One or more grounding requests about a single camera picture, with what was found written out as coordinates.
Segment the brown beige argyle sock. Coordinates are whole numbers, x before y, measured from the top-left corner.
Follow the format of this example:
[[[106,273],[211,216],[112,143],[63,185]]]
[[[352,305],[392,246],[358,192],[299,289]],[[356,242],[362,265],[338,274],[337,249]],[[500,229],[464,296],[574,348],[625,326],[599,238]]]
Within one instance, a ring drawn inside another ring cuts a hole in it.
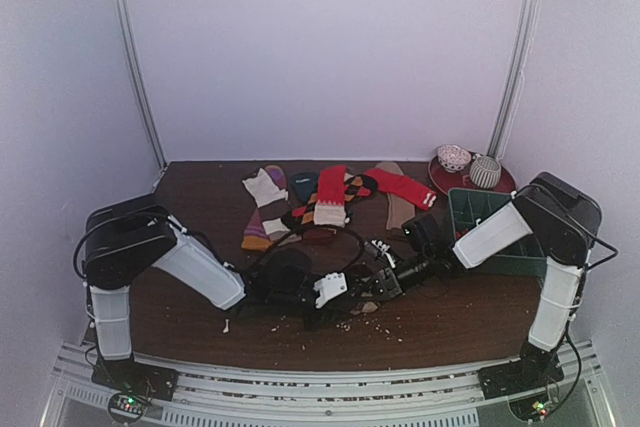
[[[352,316],[372,314],[380,308],[380,304],[373,299],[371,293],[373,277],[365,277],[354,285],[352,291],[352,306],[349,313]]]

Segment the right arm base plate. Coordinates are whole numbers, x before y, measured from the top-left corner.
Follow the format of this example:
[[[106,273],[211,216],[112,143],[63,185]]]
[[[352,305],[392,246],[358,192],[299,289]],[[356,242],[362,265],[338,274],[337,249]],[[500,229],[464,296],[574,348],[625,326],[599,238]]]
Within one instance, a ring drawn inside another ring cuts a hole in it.
[[[478,371],[478,380],[486,400],[542,388],[549,382],[560,382],[564,378],[559,364],[539,370],[522,360],[484,367]]]

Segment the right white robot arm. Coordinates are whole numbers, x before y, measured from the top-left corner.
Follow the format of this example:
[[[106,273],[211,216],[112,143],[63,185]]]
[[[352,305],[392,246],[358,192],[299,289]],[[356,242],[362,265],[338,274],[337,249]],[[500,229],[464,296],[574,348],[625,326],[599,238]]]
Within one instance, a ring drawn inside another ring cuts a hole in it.
[[[523,359],[512,370],[517,385],[530,389],[550,373],[550,358],[566,338],[581,305],[601,222],[602,210],[593,198],[542,172],[453,242],[444,241],[433,218],[425,216],[419,222],[421,232],[414,225],[405,230],[418,243],[415,257],[398,257],[378,239],[366,242],[365,248],[385,264],[375,276],[382,283],[376,291],[389,299],[427,276],[475,269],[522,240],[532,239],[544,261],[544,282],[522,346]]]

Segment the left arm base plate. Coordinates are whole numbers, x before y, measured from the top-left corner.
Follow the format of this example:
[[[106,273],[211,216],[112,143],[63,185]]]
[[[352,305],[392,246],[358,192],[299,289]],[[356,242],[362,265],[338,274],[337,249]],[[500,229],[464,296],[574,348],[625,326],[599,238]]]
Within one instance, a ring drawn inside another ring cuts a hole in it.
[[[91,375],[94,384],[163,401],[173,399],[177,380],[178,372],[174,369],[131,359],[97,362]]]

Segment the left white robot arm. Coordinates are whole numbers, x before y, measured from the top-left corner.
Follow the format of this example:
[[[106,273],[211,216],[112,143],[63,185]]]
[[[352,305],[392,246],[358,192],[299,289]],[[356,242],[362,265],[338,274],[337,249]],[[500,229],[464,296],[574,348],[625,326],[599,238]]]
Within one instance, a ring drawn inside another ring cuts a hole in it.
[[[104,372],[123,391],[137,389],[144,380],[142,366],[132,360],[129,295],[149,268],[169,274],[221,311],[246,302],[315,311],[348,291],[344,273],[317,276],[301,259],[237,269],[151,194],[94,211],[72,265],[88,292],[88,316],[98,353],[106,360]]]

